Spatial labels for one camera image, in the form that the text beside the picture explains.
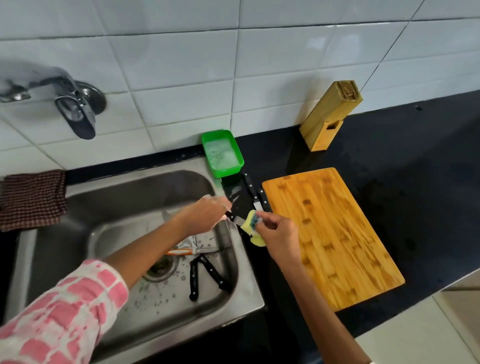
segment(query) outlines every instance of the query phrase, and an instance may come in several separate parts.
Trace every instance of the green container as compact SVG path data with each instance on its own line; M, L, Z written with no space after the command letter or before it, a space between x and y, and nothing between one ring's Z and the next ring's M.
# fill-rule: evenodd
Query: green container
M226 169L215 169L214 162L212 159L214 158L214 155L208 155L207 150L205 150L205 143L207 142L212 142L214 140L220 140L220 139L226 139L230 141L230 146L231 149L233 150L233 153L237 157L238 164ZM222 177L227 177L231 176L232 174L240 172L240 169L243 167L243 164L245 161L243 160L243 156L240 153L239 146L237 145L237 142L235 141L235 138L233 137L232 133L230 130L214 130L212 132L207 132L202 134L202 144L204 146L205 150L205 155L208 160L208 165L210 166L210 169L212 170L213 176L215 178L222 178Z

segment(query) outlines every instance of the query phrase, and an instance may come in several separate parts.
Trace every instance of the yellow sponge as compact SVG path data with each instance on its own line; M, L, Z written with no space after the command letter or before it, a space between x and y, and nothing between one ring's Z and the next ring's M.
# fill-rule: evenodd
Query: yellow sponge
M250 241L255 244L256 246L266 246L267 244L265 243L265 240L260 236L259 233L257 233L256 230L252 227L252 219L255 216L256 211L252 210L248 213L247 219L243 223L242 226L240 226L240 229L242 229L244 232L247 234L251 235L252 238Z

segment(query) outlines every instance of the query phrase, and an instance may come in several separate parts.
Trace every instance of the drain strainer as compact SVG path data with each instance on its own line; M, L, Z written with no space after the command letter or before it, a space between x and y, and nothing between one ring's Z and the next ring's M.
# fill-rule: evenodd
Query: drain strainer
M161 282L169 279L179 266L179 257L165 255L144 274L144 278L151 282Z

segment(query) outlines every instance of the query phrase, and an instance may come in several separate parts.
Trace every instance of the checkered cloth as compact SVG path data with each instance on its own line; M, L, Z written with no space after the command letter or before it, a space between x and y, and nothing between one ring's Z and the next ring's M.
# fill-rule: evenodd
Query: checkered cloth
M65 171L5 177L0 197L0 231L56 224L66 212Z

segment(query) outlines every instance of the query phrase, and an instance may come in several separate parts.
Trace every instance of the sink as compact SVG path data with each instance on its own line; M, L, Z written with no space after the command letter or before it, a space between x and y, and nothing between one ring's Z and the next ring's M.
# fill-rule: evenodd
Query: sink
M85 259L106 257L206 194L225 195L205 158L68 186L68 212L60 223L20 234L5 319ZM147 273L132 288L113 328L96 347L93 363L134 363L263 307L232 222L222 221L190 239L199 247L218 248L206 256L234 287L232 294L220 290L200 264L199 298L190 301L193 257L165 258L161 269Z

